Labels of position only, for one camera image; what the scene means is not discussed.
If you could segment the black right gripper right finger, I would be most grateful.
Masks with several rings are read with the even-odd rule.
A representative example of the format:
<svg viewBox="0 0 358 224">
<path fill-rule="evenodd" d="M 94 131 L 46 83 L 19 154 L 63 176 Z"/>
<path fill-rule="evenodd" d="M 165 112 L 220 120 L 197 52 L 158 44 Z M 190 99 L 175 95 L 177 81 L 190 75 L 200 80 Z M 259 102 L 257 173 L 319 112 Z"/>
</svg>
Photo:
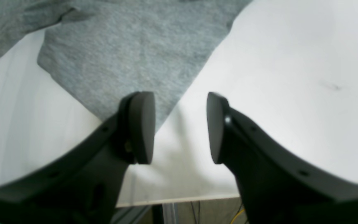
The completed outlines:
<svg viewBox="0 0 358 224">
<path fill-rule="evenodd" d="M 358 184 L 291 153 L 218 93 L 206 111 L 213 162 L 234 175 L 251 224 L 358 224 Z"/>
</svg>

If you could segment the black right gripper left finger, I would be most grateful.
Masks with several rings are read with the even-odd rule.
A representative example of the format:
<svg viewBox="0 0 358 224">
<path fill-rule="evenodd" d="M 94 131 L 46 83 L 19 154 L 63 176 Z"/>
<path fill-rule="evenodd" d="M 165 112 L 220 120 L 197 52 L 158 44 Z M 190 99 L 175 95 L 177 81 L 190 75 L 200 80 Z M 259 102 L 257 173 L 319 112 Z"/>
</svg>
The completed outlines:
<svg viewBox="0 0 358 224">
<path fill-rule="evenodd" d="M 0 186 L 0 224 L 108 224 L 128 166 L 151 164 L 155 96 L 134 92 L 64 156 Z"/>
</svg>

